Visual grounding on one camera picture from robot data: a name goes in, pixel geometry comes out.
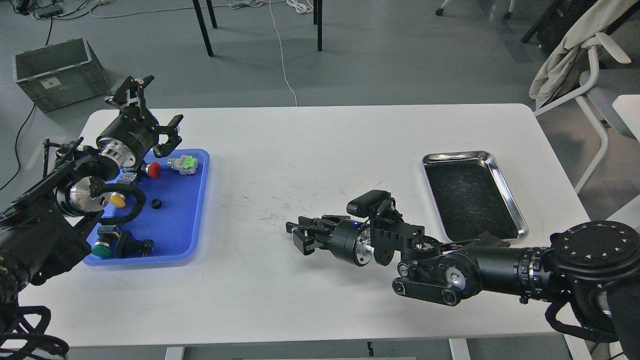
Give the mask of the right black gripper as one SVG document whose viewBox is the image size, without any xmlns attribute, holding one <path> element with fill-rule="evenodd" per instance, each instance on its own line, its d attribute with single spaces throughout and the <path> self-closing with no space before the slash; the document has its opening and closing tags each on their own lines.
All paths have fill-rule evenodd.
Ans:
<svg viewBox="0 0 640 360">
<path fill-rule="evenodd" d="M 370 225 L 348 215 L 298 216 L 297 222 L 285 224 L 285 230 L 292 234 L 295 247 L 305 256 L 316 249 L 329 250 L 336 259 L 357 267 L 365 266 L 373 258 Z"/>
</svg>

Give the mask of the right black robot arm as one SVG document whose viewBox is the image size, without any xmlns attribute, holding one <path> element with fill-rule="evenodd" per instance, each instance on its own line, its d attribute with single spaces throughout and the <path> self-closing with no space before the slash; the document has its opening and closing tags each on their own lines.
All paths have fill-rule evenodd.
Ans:
<svg viewBox="0 0 640 360">
<path fill-rule="evenodd" d="M 399 296 L 456 306 L 482 291 L 511 294 L 526 305 L 549 303 L 553 330 L 594 343 L 621 344 L 639 358 L 639 233 L 617 221 L 578 224 L 550 236 L 549 247 L 512 247 L 496 235 L 442 243 L 409 224 L 388 191 L 350 201 L 347 215 L 300 216 L 285 224 L 303 255 L 328 250 L 363 267 L 388 265 L 396 252 Z"/>
</svg>

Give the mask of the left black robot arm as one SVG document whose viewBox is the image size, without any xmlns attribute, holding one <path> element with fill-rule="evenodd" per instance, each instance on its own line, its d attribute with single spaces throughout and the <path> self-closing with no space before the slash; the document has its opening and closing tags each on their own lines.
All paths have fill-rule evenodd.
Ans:
<svg viewBox="0 0 640 360">
<path fill-rule="evenodd" d="M 131 182 L 114 182 L 121 174 L 157 178 L 160 166 L 147 164 L 146 154 L 164 158 L 182 142 L 181 114 L 160 125 L 146 107 L 144 91 L 153 80 L 128 76 L 109 91 L 105 102 L 119 113 L 96 146 L 83 145 L 82 137 L 58 145 L 53 170 L 2 212 L 1 342 L 23 342 L 18 349 L 2 348 L 3 360 L 38 360 L 36 350 L 66 359 L 69 352 L 64 340 L 46 335 L 46 306 L 19 305 L 27 285 L 43 285 L 87 255 L 108 255 L 111 244 L 118 256 L 153 250 L 152 240 L 137 240 L 122 229 L 141 213 L 146 194 Z"/>
</svg>

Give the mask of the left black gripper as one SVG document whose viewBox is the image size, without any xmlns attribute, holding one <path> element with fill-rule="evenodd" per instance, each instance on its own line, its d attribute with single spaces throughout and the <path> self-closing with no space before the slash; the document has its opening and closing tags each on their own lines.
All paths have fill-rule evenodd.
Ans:
<svg viewBox="0 0 640 360">
<path fill-rule="evenodd" d="M 105 102 L 119 110 L 118 116 L 101 132 L 96 145 L 100 154 L 114 160 L 119 167 L 135 167 L 152 150 L 156 158 L 168 157 L 182 142 L 179 124 L 183 114 L 174 116 L 167 125 L 158 125 L 146 107 L 144 89 L 154 76 L 142 79 L 128 76 L 105 94 Z M 167 141 L 158 143 L 159 135 Z"/>
</svg>

